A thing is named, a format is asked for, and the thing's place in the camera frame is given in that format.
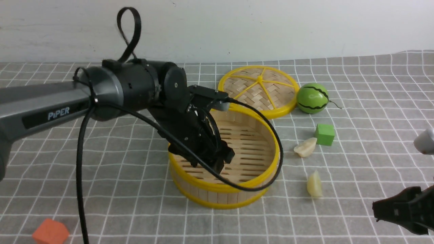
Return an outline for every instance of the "green cube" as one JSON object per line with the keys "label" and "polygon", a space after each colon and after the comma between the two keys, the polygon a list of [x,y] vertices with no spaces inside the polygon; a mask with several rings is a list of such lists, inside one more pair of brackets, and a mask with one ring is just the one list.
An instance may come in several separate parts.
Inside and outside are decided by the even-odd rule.
{"label": "green cube", "polygon": [[335,128],[333,125],[317,124],[315,137],[318,145],[331,146],[335,139]]}

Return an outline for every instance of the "bamboo steamer basket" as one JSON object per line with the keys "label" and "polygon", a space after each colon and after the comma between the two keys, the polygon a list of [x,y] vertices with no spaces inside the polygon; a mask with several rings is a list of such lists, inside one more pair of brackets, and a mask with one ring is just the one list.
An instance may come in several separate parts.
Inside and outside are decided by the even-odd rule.
{"label": "bamboo steamer basket", "polygon": [[[261,111],[267,119],[275,119],[295,109],[299,86],[291,76],[273,67],[244,66],[223,76],[218,89]],[[230,106],[253,113],[238,104]]]}
{"label": "bamboo steamer basket", "polygon": [[[279,161],[277,139],[259,117],[244,110],[211,111],[222,140],[235,151],[221,176],[245,187],[259,187],[276,173]],[[237,190],[223,184],[200,165],[192,167],[179,155],[169,153],[170,171],[179,191],[190,200],[209,208],[240,208],[253,203],[266,193]]]}

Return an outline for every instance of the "watermelon stem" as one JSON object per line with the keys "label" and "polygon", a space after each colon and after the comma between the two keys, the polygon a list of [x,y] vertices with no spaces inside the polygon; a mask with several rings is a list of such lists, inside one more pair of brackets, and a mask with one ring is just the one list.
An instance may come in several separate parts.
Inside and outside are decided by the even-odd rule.
{"label": "watermelon stem", "polygon": [[338,108],[340,108],[340,109],[342,109],[341,107],[339,107],[334,101],[332,101],[332,100],[329,100],[329,102],[331,102],[331,103],[333,103],[336,107],[338,107]]}

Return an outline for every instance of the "black stripe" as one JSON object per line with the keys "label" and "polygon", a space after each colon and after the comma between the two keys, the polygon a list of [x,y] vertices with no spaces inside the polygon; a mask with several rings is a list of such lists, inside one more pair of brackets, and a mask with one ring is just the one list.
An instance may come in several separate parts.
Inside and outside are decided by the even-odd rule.
{"label": "black stripe", "polygon": [[314,89],[316,91],[319,91],[320,93],[322,93],[327,98],[327,100],[329,100],[329,96],[327,96],[327,94],[325,92],[323,92],[321,89],[318,89],[318,88],[313,87],[313,86],[306,86],[305,88],[312,88],[312,89]]}
{"label": "black stripe", "polygon": [[324,108],[325,106],[327,106],[327,104],[328,104],[328,102],[325,103],[324,105],[322,105],[321,107],[316,106],[315,108],[313,108],[313,107],[311,107],[311,106],[306,106],[306,105],[303,105],[303,104],[301,104],[301,103],[298,102],[298,105],[302,106],[303,108],[313,109],[313,110],[315,110],[315,109],[322,109],[322,108]]}

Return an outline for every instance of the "gray checkered cloth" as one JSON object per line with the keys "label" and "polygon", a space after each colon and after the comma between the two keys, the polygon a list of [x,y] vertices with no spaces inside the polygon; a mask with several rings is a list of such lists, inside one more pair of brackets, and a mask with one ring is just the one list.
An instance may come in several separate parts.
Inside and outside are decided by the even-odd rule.
{"label": "gray checkered cloth", "polygon": [[[434,127],[434,51],[392,55],[248,63],[186,63],[189,85],[216,88],[245,65],[267,65],[300,86],[319,82],[329,104],[307,115],[298,109],[273,120],[285,150],[284,166],[269,192],[235,210],[201,207],[179,193],[168,174],[167,142],[131,116],[91,121],[86,135],[83,186],[92,244],[425,244],[386,222],[375,222],[372,202],[409,186],[426,188],[433,157],[412,142]],[[0,63],[0,87],[65,82],[78,66],[99,63]],[[333,124],[332,146],[304,159],[292,149],[313,136],[317,123]],[[75,192],[80,120],[13,145],[0,182],[0,243],[33,243],[45,218],[64,223],[66,243],[82,243]],[[324,197],[311,199],[307,176],[318,170]]]}

